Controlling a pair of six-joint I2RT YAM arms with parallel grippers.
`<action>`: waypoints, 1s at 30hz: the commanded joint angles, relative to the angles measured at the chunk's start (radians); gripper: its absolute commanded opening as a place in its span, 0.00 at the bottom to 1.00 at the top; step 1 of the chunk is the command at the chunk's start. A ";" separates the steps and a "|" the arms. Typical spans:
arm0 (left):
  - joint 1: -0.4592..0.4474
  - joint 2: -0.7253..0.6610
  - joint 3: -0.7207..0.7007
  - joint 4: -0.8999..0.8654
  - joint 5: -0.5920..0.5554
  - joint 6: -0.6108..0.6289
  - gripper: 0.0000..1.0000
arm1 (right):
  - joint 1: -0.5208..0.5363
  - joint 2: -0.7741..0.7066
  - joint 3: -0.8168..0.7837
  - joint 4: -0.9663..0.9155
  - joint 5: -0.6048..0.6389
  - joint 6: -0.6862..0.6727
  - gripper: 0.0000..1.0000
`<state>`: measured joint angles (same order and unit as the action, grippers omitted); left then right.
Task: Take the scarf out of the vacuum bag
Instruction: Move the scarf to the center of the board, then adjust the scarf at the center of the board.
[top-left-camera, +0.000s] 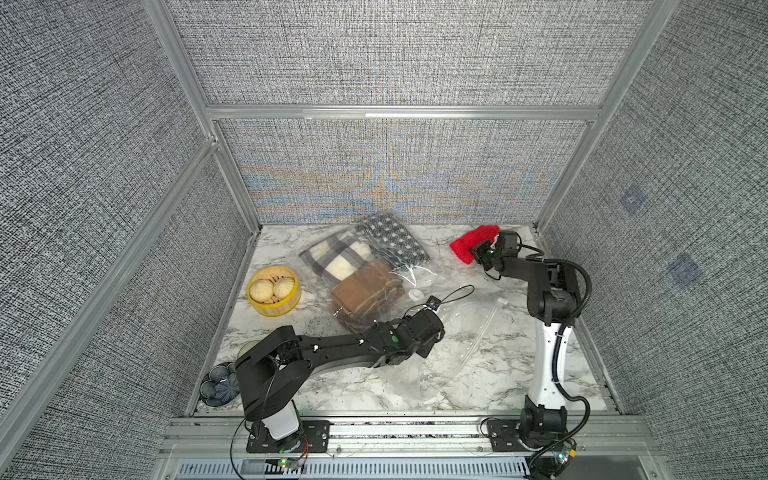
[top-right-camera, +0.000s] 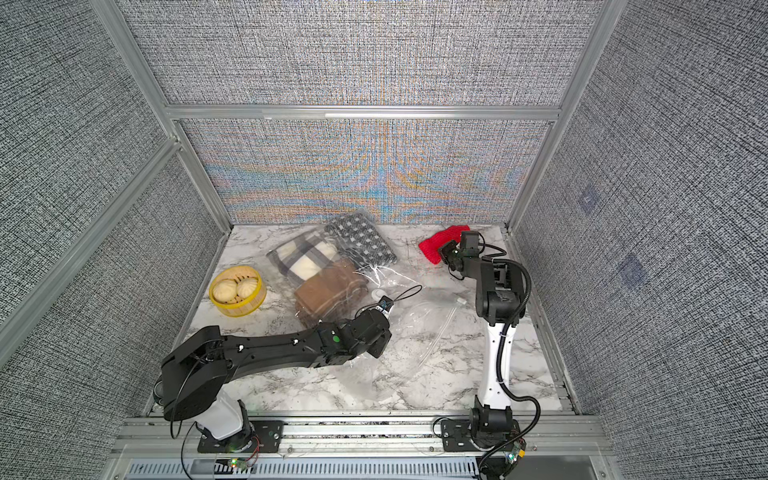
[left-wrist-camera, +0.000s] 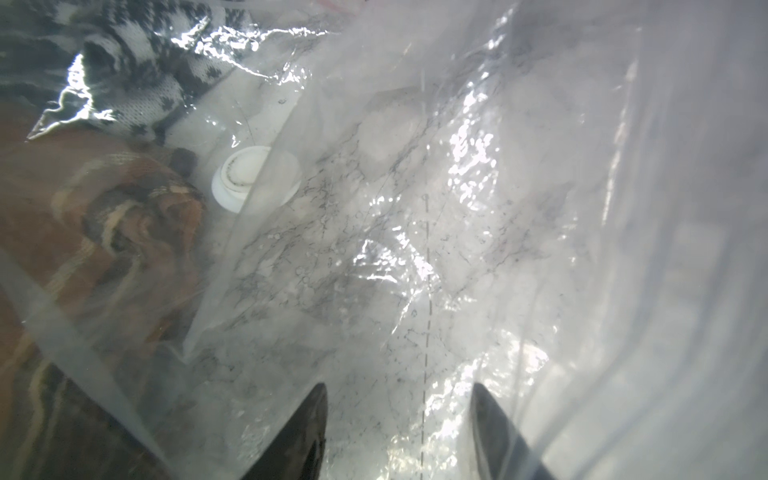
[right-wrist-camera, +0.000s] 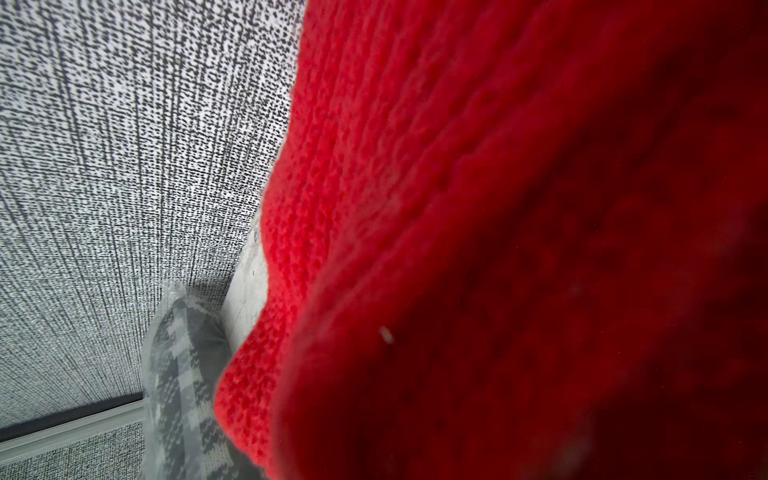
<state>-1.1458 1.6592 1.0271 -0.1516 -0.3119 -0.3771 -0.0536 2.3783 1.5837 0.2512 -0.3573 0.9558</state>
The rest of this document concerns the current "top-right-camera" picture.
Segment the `red knitted scarf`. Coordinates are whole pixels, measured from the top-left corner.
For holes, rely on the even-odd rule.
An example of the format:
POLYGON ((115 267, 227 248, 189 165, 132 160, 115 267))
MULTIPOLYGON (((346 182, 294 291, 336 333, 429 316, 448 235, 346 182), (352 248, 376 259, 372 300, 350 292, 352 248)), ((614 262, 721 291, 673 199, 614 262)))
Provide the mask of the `red knitted scarf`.
POLYGON ((440 249, 450 241, 459 242, 461 233, 469 230, 468 225, 452 225, 421 241, 418 244, 419 250, 431 264, 437 265, 442 262, 440 249))

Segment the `clear plastic vacuum bag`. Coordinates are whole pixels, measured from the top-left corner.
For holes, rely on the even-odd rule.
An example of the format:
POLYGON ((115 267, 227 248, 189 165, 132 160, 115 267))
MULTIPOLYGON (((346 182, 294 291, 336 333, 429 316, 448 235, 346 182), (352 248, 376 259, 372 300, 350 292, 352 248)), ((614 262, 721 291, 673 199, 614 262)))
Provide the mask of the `clear plastic vacuum bag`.
POLYGON ((359 316, 388 321, 379 356, 362 353, 336 370, 345 387, 370 400, 388 399, 413 380, 466 304, 459 294, 429 285, 364 211, 336 216, 266 257, 292 285, 305 327, 359 316))

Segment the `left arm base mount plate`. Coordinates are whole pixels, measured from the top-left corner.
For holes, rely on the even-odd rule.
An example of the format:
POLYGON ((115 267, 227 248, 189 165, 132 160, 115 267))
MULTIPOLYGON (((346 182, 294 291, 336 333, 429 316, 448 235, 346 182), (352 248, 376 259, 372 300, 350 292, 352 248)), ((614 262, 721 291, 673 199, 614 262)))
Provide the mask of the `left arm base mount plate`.
POLYGON ((206 429, 199 429, 201 439, 197 452, 201 454, 277 453, 283 437, 285 423, 280 420, 251 421, 250 428, 227 439, 217 440, 206 429))

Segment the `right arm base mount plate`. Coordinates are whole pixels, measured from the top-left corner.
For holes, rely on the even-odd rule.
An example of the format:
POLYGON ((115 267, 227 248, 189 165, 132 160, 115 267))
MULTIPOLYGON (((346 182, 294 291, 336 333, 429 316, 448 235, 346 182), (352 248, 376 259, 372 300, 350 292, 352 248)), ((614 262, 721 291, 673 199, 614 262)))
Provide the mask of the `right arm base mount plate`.
POLYGON ((480 426, 473 433, 470 419, 449 417, 435 420, 432 429, 442 442, 443 450, 451 453, 488 451, 521 431, 519 423, 513 420, 501 430, 480 426))

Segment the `brown striped fringed scarf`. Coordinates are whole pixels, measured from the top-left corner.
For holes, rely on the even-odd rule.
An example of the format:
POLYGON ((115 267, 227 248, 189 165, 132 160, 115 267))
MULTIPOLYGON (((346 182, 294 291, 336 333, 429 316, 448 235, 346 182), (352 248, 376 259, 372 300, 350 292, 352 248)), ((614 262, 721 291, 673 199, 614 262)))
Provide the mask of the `brown striped fringed scarf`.
POLYGON ((336 261, 294 292, 296 316, 305 328, 351 319, 354 307, 368 294, 367 284, 350 260, 336 261))

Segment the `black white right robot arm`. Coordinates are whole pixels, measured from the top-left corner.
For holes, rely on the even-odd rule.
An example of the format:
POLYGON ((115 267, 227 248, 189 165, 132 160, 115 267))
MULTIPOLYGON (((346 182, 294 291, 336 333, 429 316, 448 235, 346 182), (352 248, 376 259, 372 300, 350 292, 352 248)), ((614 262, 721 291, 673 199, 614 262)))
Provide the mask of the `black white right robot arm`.
POLYGON ((539 422, 542 407, 531 395, 513 393, 507 384, 516 329, 532 293, 531 276, 506 251, 474 230, 461 233, 439 250, 450 273, 475 282, 476 315, 485 322, 484 370, 467 420, 442 420, 449 451, 521 451, 524 437, 539 422))

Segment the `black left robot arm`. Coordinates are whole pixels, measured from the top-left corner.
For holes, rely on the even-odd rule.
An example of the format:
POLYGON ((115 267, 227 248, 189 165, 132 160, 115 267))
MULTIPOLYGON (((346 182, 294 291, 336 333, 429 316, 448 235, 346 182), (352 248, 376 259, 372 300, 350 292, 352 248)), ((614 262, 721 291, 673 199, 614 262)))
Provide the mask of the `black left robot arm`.
POLYGON ((248 439, 247 410, 222 392, 225 384, 273 370, 342 365, 365 353, 378 358, 390 339, 389 312, 381 307, 276 336, 224 335, 217 326, 204 327, 162 360, 155 397, 169 422, 191 420, 219 442, 248 439))

